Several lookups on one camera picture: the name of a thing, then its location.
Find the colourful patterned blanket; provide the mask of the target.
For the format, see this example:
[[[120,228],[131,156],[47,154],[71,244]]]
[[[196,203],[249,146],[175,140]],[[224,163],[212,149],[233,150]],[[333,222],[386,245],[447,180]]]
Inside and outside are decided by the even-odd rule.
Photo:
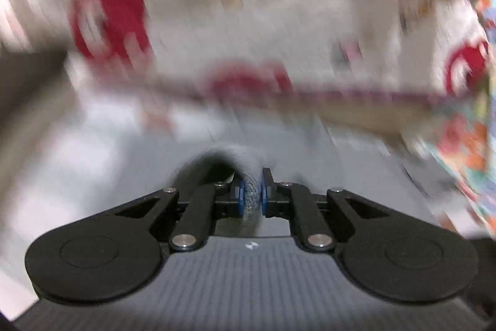
[[[445,133],[430,151],[466,201],[439,214],[460,235],[495,238],[495,72],[474,96],[452,108]]]

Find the white red bear quilt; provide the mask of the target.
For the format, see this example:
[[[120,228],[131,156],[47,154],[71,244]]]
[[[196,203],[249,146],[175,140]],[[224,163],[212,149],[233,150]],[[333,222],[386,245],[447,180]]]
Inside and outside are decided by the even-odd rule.
[[[1,0],[1,34],[91,81],[237,99],[435,104],[491,58],[468,0]]]

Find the checkered dog print rug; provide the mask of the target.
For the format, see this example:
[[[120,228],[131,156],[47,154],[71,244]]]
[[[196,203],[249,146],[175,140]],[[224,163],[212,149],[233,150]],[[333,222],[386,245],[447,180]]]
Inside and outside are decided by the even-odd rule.
[[[433,160],[395,154],[381,139],[312,114],[76,96],[58,85],[1,135],[2,313],[17,318],[36,301],[24,254],[39,235],[155,191],[217,144],[253,148],[277,179],[316,192],[342,186],[430,222],[455,198]]]

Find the grey knit sweater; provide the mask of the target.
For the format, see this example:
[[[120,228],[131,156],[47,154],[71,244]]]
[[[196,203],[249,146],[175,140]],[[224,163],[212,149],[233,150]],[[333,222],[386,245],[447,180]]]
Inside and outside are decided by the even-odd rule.
[[[215,234],[253,237],[261,220],[262,171],[268,165],[267,157],[259,150],[244,145],[213,145],[184,159],[171,175],[168,185],[179,191],[192,191],[203,184],[240,177],[246,186],[242,217],[218,221]]]

